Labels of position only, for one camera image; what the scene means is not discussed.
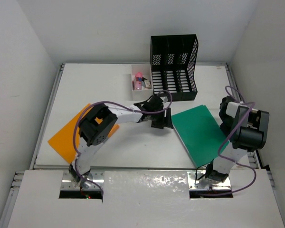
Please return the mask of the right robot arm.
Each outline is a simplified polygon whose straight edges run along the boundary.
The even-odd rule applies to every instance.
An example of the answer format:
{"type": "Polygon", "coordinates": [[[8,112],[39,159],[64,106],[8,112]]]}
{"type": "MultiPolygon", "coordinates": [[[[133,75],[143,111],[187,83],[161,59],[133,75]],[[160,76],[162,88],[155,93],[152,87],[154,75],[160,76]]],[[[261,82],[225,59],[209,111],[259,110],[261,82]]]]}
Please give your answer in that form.
{"type": "MultiPolygon", "coordinates": [[[[220,129],[233,149],[253,152],[264,147],[267,140],[269,112],[249,108],[245,103],[238,103],[235,98],[226,96],[221,101],[219,117],[222,120],[220,129]]],[[[207,165],[205,179],[224,182],[233,165],[245,154],[222,150],[223,147],[220,146],[219,155],[207,165]]]]}

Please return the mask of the brown white stamp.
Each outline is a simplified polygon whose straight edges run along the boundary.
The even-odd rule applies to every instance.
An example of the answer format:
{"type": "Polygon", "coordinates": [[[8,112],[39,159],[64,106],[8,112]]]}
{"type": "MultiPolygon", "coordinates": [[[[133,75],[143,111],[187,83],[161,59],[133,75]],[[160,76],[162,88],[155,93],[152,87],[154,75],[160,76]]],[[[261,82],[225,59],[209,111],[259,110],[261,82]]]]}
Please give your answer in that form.
{"type": "Polygon", "coordinates": [[[150,81],[148,79],[144,80],[144,87],[147,88],[147,89],[151,89],[152,88],[152,85],[150,83],[150,81]]]}

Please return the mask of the pink glue bottle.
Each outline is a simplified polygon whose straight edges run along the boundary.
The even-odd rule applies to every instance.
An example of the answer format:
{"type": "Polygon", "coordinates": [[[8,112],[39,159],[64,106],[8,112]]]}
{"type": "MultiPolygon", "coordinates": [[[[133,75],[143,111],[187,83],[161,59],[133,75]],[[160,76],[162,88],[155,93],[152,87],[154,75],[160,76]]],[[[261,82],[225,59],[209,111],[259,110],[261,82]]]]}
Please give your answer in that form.
{"type": "Polygon", "coordinates": [[[134,90],[141,90],[142,89],[142,79],[143,74],[141,72],[138,72],[134,76],[134,90]]]}

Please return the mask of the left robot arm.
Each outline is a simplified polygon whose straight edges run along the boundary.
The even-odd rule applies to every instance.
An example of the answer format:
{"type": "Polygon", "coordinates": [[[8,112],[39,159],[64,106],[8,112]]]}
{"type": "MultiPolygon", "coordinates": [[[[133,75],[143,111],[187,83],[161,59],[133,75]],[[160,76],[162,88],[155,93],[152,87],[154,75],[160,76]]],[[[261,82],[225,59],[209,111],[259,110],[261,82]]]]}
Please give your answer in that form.
{"type": "Polygon", "coordinates": [[[69,173],[80,187],[100,187],[90,176],[91,160],[109,139],[113,127],[123,123],[151,122],[153,128],[173,128],[172,94],[162,90],[147,100],[124,106],[111,101],[89,105],[80,114],[73,131],[74,160],[69,173]]]}

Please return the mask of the green notebook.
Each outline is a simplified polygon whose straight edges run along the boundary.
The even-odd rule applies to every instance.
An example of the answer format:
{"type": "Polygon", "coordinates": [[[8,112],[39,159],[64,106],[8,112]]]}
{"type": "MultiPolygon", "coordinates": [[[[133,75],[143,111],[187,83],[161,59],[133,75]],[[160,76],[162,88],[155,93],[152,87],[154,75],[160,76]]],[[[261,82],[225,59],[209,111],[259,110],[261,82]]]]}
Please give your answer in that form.
{"type": "Polygon", "coordinates": [[[205,105],[174,114],[171,120],[194,166],[204,166],[218,156],[226,136],[205,105]]]}

